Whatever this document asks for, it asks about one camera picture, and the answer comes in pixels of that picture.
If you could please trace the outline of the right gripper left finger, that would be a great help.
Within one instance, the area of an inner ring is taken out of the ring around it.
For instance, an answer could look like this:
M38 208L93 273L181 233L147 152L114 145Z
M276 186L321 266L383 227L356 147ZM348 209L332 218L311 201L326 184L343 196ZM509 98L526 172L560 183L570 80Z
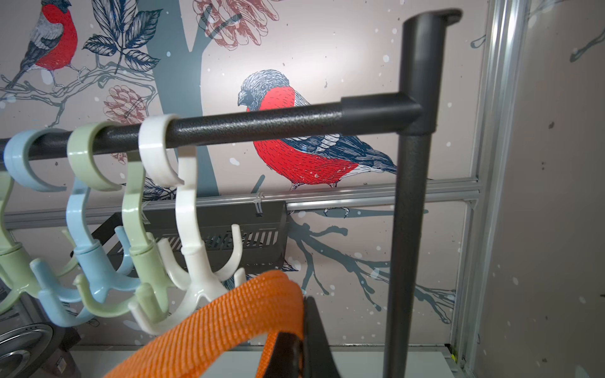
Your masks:
M295 334L279 333L263 377L298 378L302 370L302 343Z

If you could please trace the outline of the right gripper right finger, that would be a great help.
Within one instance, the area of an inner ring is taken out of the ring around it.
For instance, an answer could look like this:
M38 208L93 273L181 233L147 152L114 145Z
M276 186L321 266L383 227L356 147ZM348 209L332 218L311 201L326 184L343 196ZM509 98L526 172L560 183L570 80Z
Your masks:
M316 301L312 297L304 299L303 331L302 377L340 377Z

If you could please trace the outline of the bright orange sling bag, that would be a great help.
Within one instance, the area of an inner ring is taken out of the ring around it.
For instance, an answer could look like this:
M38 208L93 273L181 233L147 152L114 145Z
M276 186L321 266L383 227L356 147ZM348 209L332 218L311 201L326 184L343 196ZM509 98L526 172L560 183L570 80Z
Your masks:
M235 288L157 337L107 375L200 377L226 351L266 335L256 375L264 376L277 336L303 337L303 294L281 271L269 271Z

